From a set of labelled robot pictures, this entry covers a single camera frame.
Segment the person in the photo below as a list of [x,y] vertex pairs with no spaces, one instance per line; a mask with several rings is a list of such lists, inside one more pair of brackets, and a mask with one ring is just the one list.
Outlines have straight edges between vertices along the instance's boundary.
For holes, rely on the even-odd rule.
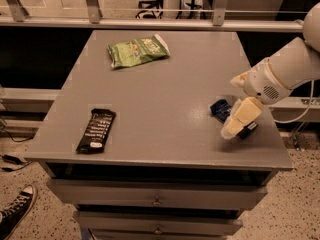
[[11,204],[0,211],[0,240],[9,239],[13,231],[33,207],[36,198],[36,187],[28,185],[20,191]]

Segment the green bag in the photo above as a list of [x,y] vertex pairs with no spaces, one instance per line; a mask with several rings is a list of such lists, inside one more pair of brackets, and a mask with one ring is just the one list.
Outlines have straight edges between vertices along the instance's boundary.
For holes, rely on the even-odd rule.
[[109,44],[112,68],[126,68],[169,57],[167,44],[159,35],[136,38],[129,42]]

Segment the shoe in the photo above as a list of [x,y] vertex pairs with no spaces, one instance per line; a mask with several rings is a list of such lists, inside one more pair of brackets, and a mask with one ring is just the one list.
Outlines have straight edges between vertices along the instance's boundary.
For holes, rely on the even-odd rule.
[[26,186],[8,207],[0,211],[0,240],[9,239],[20,221],[31,210],[36,198],[37,189],[32,185]]

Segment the speckled floor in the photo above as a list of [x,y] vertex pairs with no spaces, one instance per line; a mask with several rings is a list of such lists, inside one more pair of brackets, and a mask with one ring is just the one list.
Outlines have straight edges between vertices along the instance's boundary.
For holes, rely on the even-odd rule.
[[[268,195],[241,216],[243,228],[230,240],[320,240],[320,141],[314,132],[300,137],[302,151],[283,138],[294,170],[279,173],[268,184]],[[23,157],[28,142],[13,143],[0,138],[0,154]],[[11,166],[0,161],[0,166]],[[48,176],[33,163],[16,172],[0,171],[0,208],[10,203],[27,184],[38,188],[35,206],[13,233],[17,239],[81,239],[80,228],[72,218],[75,210],[62,204],[47,188]]]

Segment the dresser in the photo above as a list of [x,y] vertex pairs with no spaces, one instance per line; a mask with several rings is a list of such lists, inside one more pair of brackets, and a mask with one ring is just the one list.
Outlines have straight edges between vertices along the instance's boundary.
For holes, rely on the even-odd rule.
[[[159,34],[169,58],[113,70],[109,43]],[[98,239],[227,239],[292,164],[268,108],[246,139],[224,140],[210,106],[245,97],[236,33],[95,30],[30,148],[49,188]],[[105,149],[78,154],[93,108],[117,113]]]

